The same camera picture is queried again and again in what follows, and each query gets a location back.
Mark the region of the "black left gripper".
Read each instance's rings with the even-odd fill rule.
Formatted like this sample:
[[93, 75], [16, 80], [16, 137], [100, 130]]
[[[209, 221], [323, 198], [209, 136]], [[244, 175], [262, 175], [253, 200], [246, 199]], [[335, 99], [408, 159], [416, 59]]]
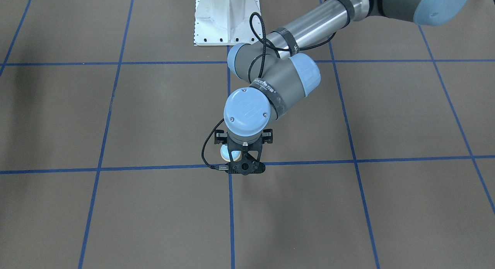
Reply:
[[264, 129], [254, 136], [253, 140], [242, 141], [233, 134], [224, 130], [214, 130], [214, 143], [221, 144], [221, 153], [240, 152], [238, 160], [228, 162], [228, 174], [261, 174], [266, 170], [266, 166], [260, 160], [252, 156], [249, 151], [262, 152], [264, 144], [273, 143], [273, 130]]

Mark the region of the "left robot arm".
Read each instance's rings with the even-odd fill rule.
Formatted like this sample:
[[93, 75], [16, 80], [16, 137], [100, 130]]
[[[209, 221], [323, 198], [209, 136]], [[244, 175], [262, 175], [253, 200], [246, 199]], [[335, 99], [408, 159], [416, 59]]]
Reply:
[[336, 32], [366, 17], [385, 17], [439, 26], [451, 20], [468, 0], [325, 0], [289, 24], [267, 33], [258, 12], [249, 23], [260, 22], [261, 35], [253, 44], [233, 46], [227, 56], [228, 68], [248, 87], [233, 91], [227, 98], [221, 123], [227, 130], [212, 129], [209, 138], [221, 144], [224, 165], [209, 169], [229, 174], [261, 174], [262, 146], [273, 142], [267, 126], [283, 117], [300, 100], [308, 97], [321, 82], [320, 70], [306, 51], [328, 44]]

